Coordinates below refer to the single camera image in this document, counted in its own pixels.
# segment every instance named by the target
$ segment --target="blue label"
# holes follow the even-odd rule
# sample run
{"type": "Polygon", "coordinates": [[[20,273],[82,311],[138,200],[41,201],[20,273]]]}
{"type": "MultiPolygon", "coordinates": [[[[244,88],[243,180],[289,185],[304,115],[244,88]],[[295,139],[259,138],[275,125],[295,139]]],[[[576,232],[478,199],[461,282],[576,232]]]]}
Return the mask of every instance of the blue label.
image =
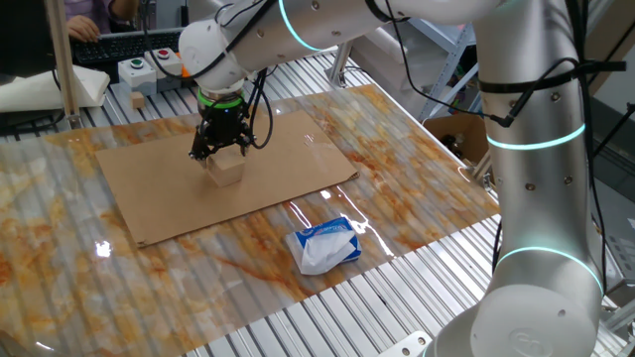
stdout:
{"type": "MultiPolygon", "coordinates": [[[[305,246],[307,245],[307,240],[317,235],[331,234],[331,233],[337,233],[337,232],[348,232],[352,230],[353,229],[350,226],[350,223],[348,222],[348,220],[344,217],[340,217],[340,218],[325,222],[323,224],[319,224],[315,227],[311,227],[303,231],[296,232],[296,237],[298,237],[298,241],[300,242],[302,247],[305,248],[305,246]]],[[[355,248],[358,248],[359,242],[357,241],[356,236],[353,236],[350,242],[355,246],[355,248]]]]}

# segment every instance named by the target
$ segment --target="white box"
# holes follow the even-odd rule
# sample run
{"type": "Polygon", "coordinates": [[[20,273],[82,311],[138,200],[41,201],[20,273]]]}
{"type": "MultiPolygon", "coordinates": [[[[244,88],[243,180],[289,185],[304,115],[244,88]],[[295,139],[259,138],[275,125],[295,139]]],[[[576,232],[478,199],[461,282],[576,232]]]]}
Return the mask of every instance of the white box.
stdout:
{"type": "Polygon", "coordinates": [[[157,94],[157,72],[142,58],[123,60],[118,64],[119,83],[128,91],[144,95],[157,94]]]}
{"type": "MultiPolygon", "coordinates": [[[[163,69],[173,75],[182,75],[183,65],[181,59],[171,49],[154,50],[155,57],[163,69]]],[[[148,62],[157,73],[157,91],[166,91],[171,89],[181,88],[181,81],[166,76],[160,69],[157,68],[150,52],[147,51],[144,54],[146,62],[148,62]]]]}

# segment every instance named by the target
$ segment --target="tissue box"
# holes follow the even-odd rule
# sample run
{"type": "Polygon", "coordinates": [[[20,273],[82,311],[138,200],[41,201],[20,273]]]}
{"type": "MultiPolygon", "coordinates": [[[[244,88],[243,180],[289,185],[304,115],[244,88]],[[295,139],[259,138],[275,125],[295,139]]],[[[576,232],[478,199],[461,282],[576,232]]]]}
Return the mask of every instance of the tissue box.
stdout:
{"type": "Polygon", "coordinates": [[[361,255],[361,245],[346,218],[288,234],[285,238],[300,272],[319,275],[361,255]]]}

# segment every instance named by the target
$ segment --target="red button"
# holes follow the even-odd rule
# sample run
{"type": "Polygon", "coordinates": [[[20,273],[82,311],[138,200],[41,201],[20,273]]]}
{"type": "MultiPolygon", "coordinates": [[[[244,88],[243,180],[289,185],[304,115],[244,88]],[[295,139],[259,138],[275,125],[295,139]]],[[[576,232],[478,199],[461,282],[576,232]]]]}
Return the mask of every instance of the red button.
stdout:
{"type": "Polygon", "coordinates": [[[157,57],[159,60],[167,60],[170,58],[170,52],[168,50],[158,50],[157,57]]]}

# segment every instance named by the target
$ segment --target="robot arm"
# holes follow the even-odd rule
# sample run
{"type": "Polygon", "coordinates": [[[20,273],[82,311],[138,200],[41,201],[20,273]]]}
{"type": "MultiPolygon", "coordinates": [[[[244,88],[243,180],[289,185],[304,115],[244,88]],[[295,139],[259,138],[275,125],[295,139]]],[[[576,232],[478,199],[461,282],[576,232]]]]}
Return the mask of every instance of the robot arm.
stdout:
{"type": "MultiPolygon", "coordinates": [[[[399,17],[460,24],[499,2],[393,0],[391,8],[399,17]]],[[[190,73],[204,71],[196,78],[203,121],[190,156],[204,165],[223,147],[240,145],[244,155],[255,145],[246,124],[251,103],[239,99],[244,77],[369,33],[389,21],[388,13],[385,0],[243,0],[215,19],[187,26],[179,42],[182,60],[190,73]],[[214,67],[205,71],[210,63],[214,67]],[[229,103],[236,105],[228,108],[229,103]]]]}
{"type": "MultiPolygon", "coordinates": [[[[253,1],[228,8],[218,22],[191,24],[182,34],[180,51],[189,72],[217,61],[196,79],[203,114],[191,153],[196,159],[234,142],[243,149],[253,142],[240,114],[247,106],[240,99],[245,76],[390,20],[386,0],[253,1]],[[227,111],[230,103],[237,109],[233,114],[227,111]]],[[[505,117],[554,63],[577,60],[565,0],[389,1],[399,17],[474,21],[488,114],[505,117]]],[[[592,353],[603,272],[590,217],[579,83],[565,75],[572,68],[560,64],[510,127],[486,121],[505,240],[481,302],[446,326],[426,357],[592,353]]]]}
{"type": "MultiPolygon", "coordinates": [[[[222,91],[254,71],[355,39],[390,20],[385,0],[256,1],[240,1],[222,10],[217,23],[200,21],[183,31],[179,51],[188,71],[196,73],[224,53],[259,10],[267,9],[225,59],[196,80],[205,91],[222,91]]],[[[458,25],[486,15],[500,2],[392,0],[390,5],[396,17],[458,25]]]]}

